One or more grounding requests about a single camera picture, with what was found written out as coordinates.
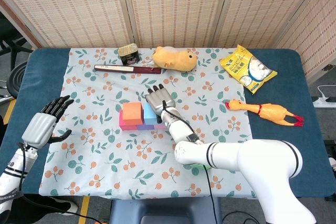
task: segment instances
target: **yellow plush hamster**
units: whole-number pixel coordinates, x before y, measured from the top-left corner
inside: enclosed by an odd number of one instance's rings
[[[190,50],[178,51],[173,47],[157,47],[153,53],[153,60],[160,68],[187,72],[196,66],[197,56]]]

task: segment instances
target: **plush toy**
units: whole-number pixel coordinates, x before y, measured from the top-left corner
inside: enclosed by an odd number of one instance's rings
[[[298,115],[294,115],[287,111],[284,107],[276,104],[246,104],[237,100],[231,100],[226,102],[225,106],[229,110],[248,110],[257,113],[261,118],[270,120],[274,123],[287,125],[287,126],[303,126],[304,118]],[[293,116],[298,121],[296,123],[289,123],[285,121],[285,116]]]
[[[196,66],[197,56],[190,50],[178,51],[173,47],[157,47],[153,53],[153,60],[160,68],[187,72]]]

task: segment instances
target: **tin can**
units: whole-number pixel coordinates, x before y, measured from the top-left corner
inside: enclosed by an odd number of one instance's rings
[[[140,60],[138,46],[135,43],[119,47],[118,54],[123,65],[133,64]]]

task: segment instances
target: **orange foam block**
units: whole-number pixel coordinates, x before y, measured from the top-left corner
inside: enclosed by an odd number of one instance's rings
[[[122,105],[122,120],[125,125],[140,125],[143,119],[141,102],[126,102]]]
[[[126,125],[124,120],[122,119],[122,110],[119,112],[119,127],[123,131],[132,131],[132,130],[137,130],[136,125]]]

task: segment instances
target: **blue tablecloth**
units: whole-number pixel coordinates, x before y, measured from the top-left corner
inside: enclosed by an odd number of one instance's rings
[[[304,127],[279,126],[248,113],[253,138],[268,138],[293,143],[303,157],[301,173],[290,180],[297,197],[324,197],[336,190],[336,181],[324,148],[319,123],[312,105],[300,56],[288,49],[251,49],[261,62],[278,75],[252,95],[247,103],[281,104],[306,119]],[[20,93],[0,148],[4,169],[15,153],[18,141],[34,114],[59,97],[68,63],[69,49],[37,49],[28,62]],[[24,193],[38,193],[48,147],[38,151],[39,158],[23,184]]]

